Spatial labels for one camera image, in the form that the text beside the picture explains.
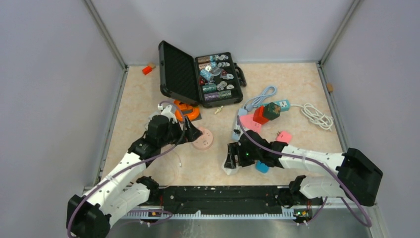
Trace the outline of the round pink power socket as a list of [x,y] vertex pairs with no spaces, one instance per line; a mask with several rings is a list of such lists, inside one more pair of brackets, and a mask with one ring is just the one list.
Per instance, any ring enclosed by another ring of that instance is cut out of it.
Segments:
[[198,150],[207,150],[212,146],[214,136],[207,128],[199,127],[199,130],[202,132],[202,135],[192,143],[193,147]]

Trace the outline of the light blue power strip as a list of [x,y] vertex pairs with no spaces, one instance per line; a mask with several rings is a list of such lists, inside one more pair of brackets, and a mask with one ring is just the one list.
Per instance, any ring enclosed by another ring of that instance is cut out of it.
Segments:
[[238,110],[238,112],[237,112],[237,115],[236,115],[236,116],[235,116],[235,118],[234,118],[234,124],[233,124],[233,129],[232,129],[232,136],[231,136],[231,138],[232,138],[232,140],[233,140],[233,141],[235,141],[235,142],[237,142],[237,141],[240,139],[241,134],[242,134],[242,131],[241,131],[240,126],[239,126],[239,124],[238,124],[238,117],[240,117],[240,116],[245,116],[245,115],[247,115],[247,114],[248,114],[248,111],[247,111],[246,109],[244,109],[244,108],[240,108],[240,109]]

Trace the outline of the blue charger plug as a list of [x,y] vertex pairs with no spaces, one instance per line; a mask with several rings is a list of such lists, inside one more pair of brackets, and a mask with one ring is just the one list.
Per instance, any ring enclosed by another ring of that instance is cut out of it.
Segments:
[[269,166],[267,166],[261,161],[256,162],[255,168],[257,171],[259,171],[262,174],[266,174],[269,171]]

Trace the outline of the white cartoon plug adapter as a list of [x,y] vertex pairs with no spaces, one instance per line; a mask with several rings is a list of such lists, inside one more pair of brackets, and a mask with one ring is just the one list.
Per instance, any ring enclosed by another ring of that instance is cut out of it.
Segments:
[[239,171],[234,155],[227,155],[225,162],[222,164],[222,169],[228,176],[232,176]]

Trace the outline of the pink triangular power socket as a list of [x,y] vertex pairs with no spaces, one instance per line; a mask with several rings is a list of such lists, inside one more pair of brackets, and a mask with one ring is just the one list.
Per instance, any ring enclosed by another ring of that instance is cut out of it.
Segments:
[[252,130],[256,133],[260,133],[262,125],[253,120],[253,115],[243,115],[240,116],[239,119],[245,130]]

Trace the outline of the pink charger plug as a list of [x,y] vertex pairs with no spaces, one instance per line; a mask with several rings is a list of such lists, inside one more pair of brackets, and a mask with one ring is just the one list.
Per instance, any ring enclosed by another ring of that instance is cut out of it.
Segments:
[[289,144],[293,136],[287,131],[278,131],[276,141]]

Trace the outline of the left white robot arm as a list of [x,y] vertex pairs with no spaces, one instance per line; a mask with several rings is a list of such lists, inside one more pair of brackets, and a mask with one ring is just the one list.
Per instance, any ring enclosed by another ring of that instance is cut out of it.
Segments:
[[129,185],[154,160],[176,146],[202,136],[187,116],[180,122],[175,113],[181,109],[162,101],[159,114],[148,122],[147,130],[134,141],[120,162],[100,182],[83,195],[74,195],[67,204],[66,230],[69,238],[105,238],[121,218],[136,206],[158,201],[159,185],[148,177]]

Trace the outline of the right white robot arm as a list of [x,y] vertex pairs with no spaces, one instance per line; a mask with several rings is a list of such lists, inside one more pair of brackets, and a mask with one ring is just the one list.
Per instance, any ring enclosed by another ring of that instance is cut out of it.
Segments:
[[347,197],[360,205],[373,206],[383,177],[382,170],[358,149],[341,153],[305,150],[286,142],[268,142],[252,130],[228,144],[222,168],[232,175],[257,161],[272,168],[316,174],[298,176],[289,184],[290,197],[296,204],[319,197]]

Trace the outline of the red cube plug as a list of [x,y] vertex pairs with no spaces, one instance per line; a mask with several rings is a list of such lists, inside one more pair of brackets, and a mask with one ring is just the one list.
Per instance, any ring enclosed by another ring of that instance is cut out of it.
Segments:
[[253,121],[256,122],[256,123],[259,123],[261,125],[264,125],[267,122],[269,122],[269,119],[264,117],[263,113],[264,113],[264,106],[260,106],[259,108],[257,108],[254,111]]

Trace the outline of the dark green cube plug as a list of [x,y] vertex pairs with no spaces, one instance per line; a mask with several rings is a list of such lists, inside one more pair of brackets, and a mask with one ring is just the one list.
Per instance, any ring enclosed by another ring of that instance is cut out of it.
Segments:
[[281,107],[274,102],[271,102],[264,106],[263,116],[268,120],[274,120],[280,117]]

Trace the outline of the teal small socket adapter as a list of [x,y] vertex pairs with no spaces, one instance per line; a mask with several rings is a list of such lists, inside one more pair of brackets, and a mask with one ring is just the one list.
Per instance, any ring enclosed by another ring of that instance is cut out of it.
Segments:
[[289,111],[291,108],[290,102],[288,100],[280,100],[275,102],[281,108],[281,112]]

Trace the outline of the orange tape dispenser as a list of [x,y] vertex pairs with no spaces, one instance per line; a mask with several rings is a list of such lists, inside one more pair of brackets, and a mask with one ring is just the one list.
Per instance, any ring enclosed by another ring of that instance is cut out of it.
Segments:
[[191,106],[185,103],[182,103],[179,100],[175,100],[174,104],[179,108],[175,111],[175,117],[178,121],[183,122],[183,116],[186,116],[190,121],[198,119],[201,115],[200,108],[198,106]]

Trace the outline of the small white plastic connector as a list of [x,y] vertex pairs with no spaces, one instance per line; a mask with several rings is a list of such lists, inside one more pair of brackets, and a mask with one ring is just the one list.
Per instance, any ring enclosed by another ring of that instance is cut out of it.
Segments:
[[214,112],[214,114],[215,114],[215,115],[217,115],[218,113],[220,113],[220,112],[222,111],[223,107],[224,107],[224,106],[217,107],[217,109],[216,109],[216,111]]

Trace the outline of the open black carrying case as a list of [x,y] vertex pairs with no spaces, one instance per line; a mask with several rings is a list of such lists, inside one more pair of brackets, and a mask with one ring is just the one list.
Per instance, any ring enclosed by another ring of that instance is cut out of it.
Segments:
[[205,108],[242,102],[242,87],[247,83],[230,52],[193,57],[166,41],[160,42],[158,50],[164,96]]

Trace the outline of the red small block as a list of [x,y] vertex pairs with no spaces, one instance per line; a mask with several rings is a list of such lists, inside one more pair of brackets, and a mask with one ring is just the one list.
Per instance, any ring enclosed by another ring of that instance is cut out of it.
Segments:
[[142,73],[143,75],[148,75],[149,73],[151,73],[153,71],[153,67],[151,66],[146,66],[142,69]]

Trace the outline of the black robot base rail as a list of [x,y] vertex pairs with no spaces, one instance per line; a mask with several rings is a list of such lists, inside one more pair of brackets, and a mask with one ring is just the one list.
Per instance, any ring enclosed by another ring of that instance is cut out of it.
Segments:
[[286,186],[169,186],[156,191],[138,208],[162,209],[174,215],[271,215],[322,203],[321,198],[307,199]]

